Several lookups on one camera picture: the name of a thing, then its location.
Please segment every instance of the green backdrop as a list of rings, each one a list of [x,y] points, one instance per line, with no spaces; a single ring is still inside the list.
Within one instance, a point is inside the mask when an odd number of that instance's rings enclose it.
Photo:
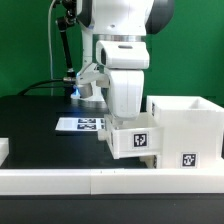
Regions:
[[[0,96],[50,78],[47,14],[50,0],[7,0],[0,7]],[[175,15],[147,36],[151,67],[144,95],[200,95],[224,106],[224,1],[176,0]],[[63,15],[57,8],[53,20]],[[55,77],[65,75],[59,33],[52,24]],[[80,29],[69,30],[76,70],[81,67]]]

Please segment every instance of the white base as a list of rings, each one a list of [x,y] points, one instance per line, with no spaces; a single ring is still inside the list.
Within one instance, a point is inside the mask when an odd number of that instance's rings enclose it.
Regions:
[[[8,140],[0,139],[0,160]],[[224,193],[224,161],[211,169],[0,170],[0,195]]]

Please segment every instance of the white cube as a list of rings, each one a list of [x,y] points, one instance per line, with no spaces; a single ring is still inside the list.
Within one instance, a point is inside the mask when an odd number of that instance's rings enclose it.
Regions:
[[[164,129],[161,168],[209,168],[221,159],[222,107],[201,97],[148,96],[147,111]]]

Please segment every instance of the white container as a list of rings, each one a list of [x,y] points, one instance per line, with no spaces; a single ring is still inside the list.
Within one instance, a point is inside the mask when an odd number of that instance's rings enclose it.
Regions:
[[[141,113],[136,121],[124,122],[115,129],[110,116],[105,116],[106,140],[114,159],[160,155],[162,129],[157,127],[147,113]]]
[[[223,108],[201,97],[148,96],[147,111],[164,128],[161,168],[210,168],[221,159]]]

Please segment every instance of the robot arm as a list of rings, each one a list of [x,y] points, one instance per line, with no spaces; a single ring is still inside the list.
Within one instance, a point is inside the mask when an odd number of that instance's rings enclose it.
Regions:
[[[173,15],[174,0],[83,0],[77,1],[77,9],[84,47],[78,85],[88,96],[90,82],[96,80],[106,88],[104,98],[117,121],[136,119],[143,92],[142,69],[150,63],[142,37],[165,27]],[[92,63],[100,70],[89,71]]]

